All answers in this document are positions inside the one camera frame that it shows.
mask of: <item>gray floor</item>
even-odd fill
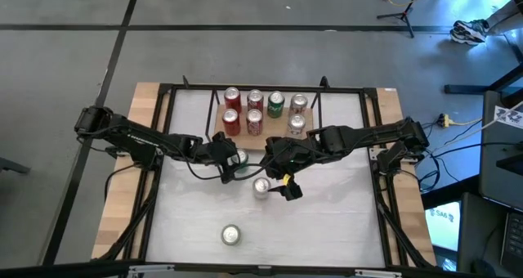
[[[507,0],[420,0],[413,25],[488,16]],[[0,0],[0,24],[120,24],[128,0]],[[393,25],[381,0],[138,0],[132,24]],[[521,32],[509,36],[521,45]],[[98,93],[116,32],[0,31],[0,155],[30,166],[0,173],[0,267],[38,263],[78,149],[73,126]],[[468,47],[446,34],[392,32],[130,32],[106,105],[127,113],[137,82],[396,87],[422,122],[481,116],[480,96],[447,96],[446,83],[489,84],[517,64],[505,37]],[[439,146],[463,128],[435,128]],[[479,137],[463,142],[476,143]],[[457,178],[478,171],[479,150],[446,158]],[[87,261],[114,161],[90,155],[57,262]],[[418,175],[432,170],[430,163]],[[453,180],[443,173],[439,186]]]

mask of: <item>black tripod stand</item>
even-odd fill
[[[380,20],[382,18],[395,17],[395,18],[405,22],[407,24],[407,28],[409,28],[410,37],[414,38],[414,31],[412,30],[412,26],[410,26],[409,17],[408,17],[409,12],[412,10],[410,7],[412,6],[413,1],[414,0],[410,0],[409,5],[407,6],[407,8],[405,8],[405,11],[403,11],[403,12],[392,13],[392,14],[388,14],[388,15],[380,15],[380,16],[376,16],[376,18],[378,18]]]

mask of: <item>shoe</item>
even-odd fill
[[[486,20],[473,20],[473,21],[461,21],[458,20],[454,23],[454,28],[463,28],[471,36],[485,41],[487,39],[487,32],[489,31],[489,23]]]
[[[480,40],[468,33],[465,29],[459,27],[454,28],[450,30],[450,38],[452,38],[453,41],[460,43],[460,44],[468,44],[471,46],[475,46],[480,43],[484,43],[485,41]]]

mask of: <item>soda can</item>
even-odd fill
[[[267,103],[267,115],[271,118],[279,118],[284,111],[285,97],[280,91],[274,91],[269,95]]]
[[[241,233],[236,225],[227,225],[221,229],[221,241],[227,245],[235,245],[239,243]]]
[[[253,182],[253,194],[259,200],[269,196],[270,182],[265,178],[258,178]]]
[[[221,118],[226,134],[229,136],[236,136],[239,134],[239,116],[236,110],[226,110]]]
[[[236,173],[245,173],[247,172],[247,162],[248,162],[248,153],[247,151],[243,149],[237,150],[238,155],[233,155],[230,160],[233,162],[233,164],[239,164],[239,169],[236,170]]]
[[[262,134],[263,114],[260,110],[250,110],[247,113],[247,132],[257,136]]]
[[[251,90],[247,95],[247,111],[260,110],[263,112],[263,93],[260,90]]]
[[[301,114],[293,114],[288,118],[288,133],[291,137],[301,137],[305,128],[305,117]]]
[[[226,109],[236,110],[238,114],[242,113],[242,101],[237,88],[228,87],[223,98],[226,100]]]
[[[303,94],[294,95],[293,98],[291,98],[291,106],[288,110],[288,114],[303,114],[307,107],[307,102],[307,97],[303,96]]]

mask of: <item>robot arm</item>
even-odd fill
[[[212,142],[202,144],[201,137],[183,134],[163,134],[154,129],[134,123],[106,107],[84,108],[74,131],[82,139],[103,139],[113,146],[106,151],[116,157],[127,152],[132,161],[145,170],[159,166],[166,155],[174,160],[191,164],[214,164],[221,167],[222,182],[231,180],[228,175],[237,164],[229,165],[227,159],[236,155],[236,145],[226,139],[223,132],[212,137]]]
[[[266,165],[268,177],[284,179],[284,185],[273,188],[287,200],[302,197],[294,182],[294,174],[312,164],[327,164],[348,156],[354,149],[382,143],[395,142],[390,150],[377,156],[380,173],[388,173],[405,156],[422,157],[429,142],[422,125],[411,118],[371,128],[354,129],[347,126],[328,126],[311,130],[306,139],[269,137],[266,155],[261,165]]]

